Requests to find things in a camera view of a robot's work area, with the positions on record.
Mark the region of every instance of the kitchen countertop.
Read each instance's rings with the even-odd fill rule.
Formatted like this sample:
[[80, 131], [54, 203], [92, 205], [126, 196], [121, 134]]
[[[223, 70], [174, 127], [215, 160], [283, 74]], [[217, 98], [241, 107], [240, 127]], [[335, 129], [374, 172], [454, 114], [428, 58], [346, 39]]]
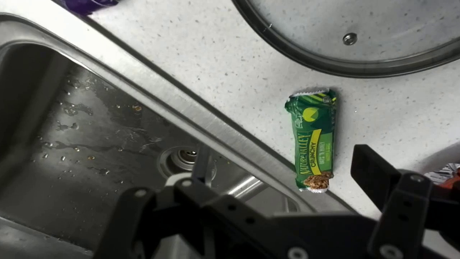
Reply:
[[330, 190], [369, 218], [378, 211], [349, 178], [355, 144], [368, 144], [397, 169], [414, 172], [458, 160], [460, 62], [385, 80], [325, 75], [276, 52], [231, 2], [125, 0], [90, 19], [289, 162], [287, 97], [315, 87], [336, 90]]

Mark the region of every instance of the wet sink surface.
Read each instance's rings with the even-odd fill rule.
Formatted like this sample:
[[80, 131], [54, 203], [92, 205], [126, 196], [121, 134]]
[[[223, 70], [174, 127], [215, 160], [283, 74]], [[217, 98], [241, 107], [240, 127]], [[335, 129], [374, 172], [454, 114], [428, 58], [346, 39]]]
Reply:
[[[0, 178], [1, 218], [93, 251], [123, 190], [158, 190], [168, 176], [190, 170], [201, 144], [118, 88], [46, 48], [23, 45], [3, 55], [3, 90], [39, 88], [52, 77], [57, 91], [49, 93], [53, 101], [26, 163]], [[20, 70], [30, 60], [44, 72]], [[247, 176], [224, 157], [211, 157], [214, 190], [226, 192]], [[263, 212], [282, 208], [273, 189], [261, 195], [259, 201], [279, 198]]]

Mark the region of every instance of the food packet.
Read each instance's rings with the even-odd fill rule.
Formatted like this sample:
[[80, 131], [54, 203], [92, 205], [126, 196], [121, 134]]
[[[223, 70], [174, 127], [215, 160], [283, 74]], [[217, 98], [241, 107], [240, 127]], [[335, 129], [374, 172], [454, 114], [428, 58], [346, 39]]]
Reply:
[[284, 108], [292, 117], [295, 136], [296, 186], [325, 193], [333, 169], [335, 93], [297, 93]]

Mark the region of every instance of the sink basin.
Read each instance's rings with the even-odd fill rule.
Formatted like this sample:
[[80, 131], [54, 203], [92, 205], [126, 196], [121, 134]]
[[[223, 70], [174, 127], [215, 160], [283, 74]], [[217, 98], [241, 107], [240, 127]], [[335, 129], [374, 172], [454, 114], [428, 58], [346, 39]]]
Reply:
[[90, 258], [119, 195], [161, 189], [200, 149], [211, 150], [207, 185], [263, 215], [351, 213], [330, 193], [299, 193], [292, 165], [159, 68], [111, 54], [115, 64], [0, 16], [1, 255]]

